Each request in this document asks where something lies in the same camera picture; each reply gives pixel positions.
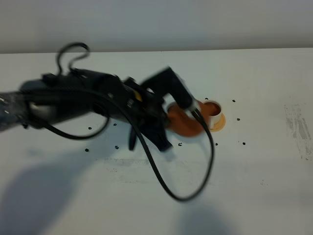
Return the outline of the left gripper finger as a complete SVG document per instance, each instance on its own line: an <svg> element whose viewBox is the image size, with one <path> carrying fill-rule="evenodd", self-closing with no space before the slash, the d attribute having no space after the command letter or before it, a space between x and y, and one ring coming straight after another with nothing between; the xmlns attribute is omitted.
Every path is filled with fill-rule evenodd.
<svg viewBox="0 0 313 235"><path fill-rule="evenodd" d="M141 133L149 139L160 152L165 152L172 147L172 144L167 139L163 125L144 125L141 127Z"/></svg>

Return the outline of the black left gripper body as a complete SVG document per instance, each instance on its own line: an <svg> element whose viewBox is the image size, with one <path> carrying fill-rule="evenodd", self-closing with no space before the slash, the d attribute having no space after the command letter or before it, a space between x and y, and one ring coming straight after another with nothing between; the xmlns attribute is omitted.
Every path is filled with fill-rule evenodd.
<svg viewBox="0 0 313 235"><path fill-rule="evenodd" d="M164 98L140 86L131 77L123 83L134 92L135 107L131 110L141 133L146 137L166 137L165 126L169 120L163 109Z"/></svg>

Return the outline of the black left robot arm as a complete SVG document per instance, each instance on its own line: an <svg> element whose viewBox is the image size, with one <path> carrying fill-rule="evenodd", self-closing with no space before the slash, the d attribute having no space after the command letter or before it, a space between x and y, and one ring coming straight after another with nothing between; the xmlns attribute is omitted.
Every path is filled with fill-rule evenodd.
<svg viewBox="0 0 313 235"><path fill-rule="evenodd" d="M106 119L127 121L160 151L171 148L165 127L169 123L162 108L164 100L138 85L134 79L75 69L67 75L44 74L23 83L16 92L0 95L0 129L21 125L47 128L89 112Z"/></svg>

